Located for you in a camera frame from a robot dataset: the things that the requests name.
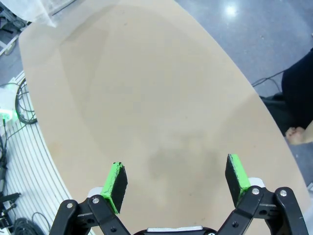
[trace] oval table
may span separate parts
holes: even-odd
[[[45,142],[70,194],[82,202],[122,161],[129,184],[119,217],[131,233],[217,230],[234,209],[228,153],[269,190],[288,186],[302,211],[309,206],[257,93],[174,1],[87,0],[56,28],[31,24],[20,47]],[[247,234],[269,231],[254,220]]]

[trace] floor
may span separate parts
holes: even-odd
[[[286,69],[313,47],[311,0],[176,0],[221,45],[252,83]],[[12,36],[0,31],[0,40]],[[0,56],[0,84],[22,71],[18,44]],[[280,84],[281,76],[275,80]],[[271,81],[255,90],[278,92]],[[313,181],[313,144],[290,146],[307,185]]]

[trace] white plastic part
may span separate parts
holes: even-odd
[[[265,184],[264,184],[263,180],[261,180],[260,178],[250,177],[249,182],[250,182],[251,186],[259,186],[261,188],[265,188]]]
[[[87,197],[92,197],[94,195],[100,194],[102,190],[102,187],[96,187],[93,188],[92,190],[89,191],[88,196]]]

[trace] black cable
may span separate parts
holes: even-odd
[[[280,72],[277,72],[276,74],[274,74],[274,75],[272,75],[272,76],[270,76],[270,77],[260,78],[260,79],[256,80],[255,82],[253,82],[251,85],[252,85],[253,87],[256,87],[256,86],[259,86],[260,84],[266,82],[267,80],[271,80],[271,81],[275,84],[275,86],[277,87],[277,90],[280,91],[279,85],[278,85],[277,82],[276,82],[275,80],[273,80],[272,78],[275,77],[275,76],[277,76],[277,75],[279,75],[279,74],[281,74],[281,73],[283,73],[284,71],[286,71],[286,70],[282,70],[282,71],[280,71]]]
[[[26,87],[26,78],[24,78],[22,80],[22,82],[19,84],[19,88],[18,91],[16,92],[16,96],[15,96],[15,110],[16,110],[16,114],[18,116],[18,119],[20,120],[20,122],[26,124],[34,124],[37,122],[37,118],[33,118],[31,117],[31,119],[26,119],[22,114],[21,114],[21,109],[27,111],[27,112],[34,112],[32,110],[27,110],[24,107],[21,106],[20,104],[20,97],[22,97],[23,94],[28,93],[28,91],[23,91],[23,88]]]
[[[35,212],[35,213],[33,213],[33,216],[31,217],[31,221],[34,223],[34,216],[35,216],[35,214],[39,214],[39,215],[41,215],[41,216],[45,219],[45,221],[47,222],[47,225],[48,225],[49,232],[50,232],[51,227],[50,227],[50,224],[49,224],[48,219],[45,217],[44,214],[42,214],[42,213],[40,213],[40,212]]]
[[[15,235],[44,235],[37,224],[26,218],[18,218],[14,223]]]

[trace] person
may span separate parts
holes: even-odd
[[[290,144],[313,142],[313,48],[283,72],[282,92],[261,97]]]

